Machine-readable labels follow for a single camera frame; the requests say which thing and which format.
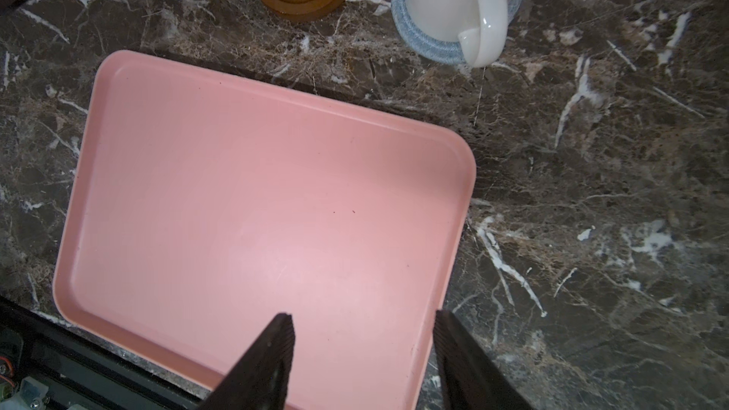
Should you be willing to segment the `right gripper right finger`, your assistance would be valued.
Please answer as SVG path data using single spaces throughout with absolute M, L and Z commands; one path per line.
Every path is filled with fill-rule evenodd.
M 453 312 L 436 312 L 433 340 L 445 409 L 533 409 Z

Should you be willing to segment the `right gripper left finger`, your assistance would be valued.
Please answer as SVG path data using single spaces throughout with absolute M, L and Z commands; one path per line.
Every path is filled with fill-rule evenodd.
M 278 313 L 198 410 L 283 410 L 295 345 L 292 315 Z

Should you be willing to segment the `grey woven round coaster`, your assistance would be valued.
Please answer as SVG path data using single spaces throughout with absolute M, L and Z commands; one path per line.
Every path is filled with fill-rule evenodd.
M 467 61 L 459 42 L 434 39 L 423 32 L 412 20 L 406 7 L 406 0 L 392 0 L 391 12 L 402 40 L 415 53 L 442 64 L 476 67 Z

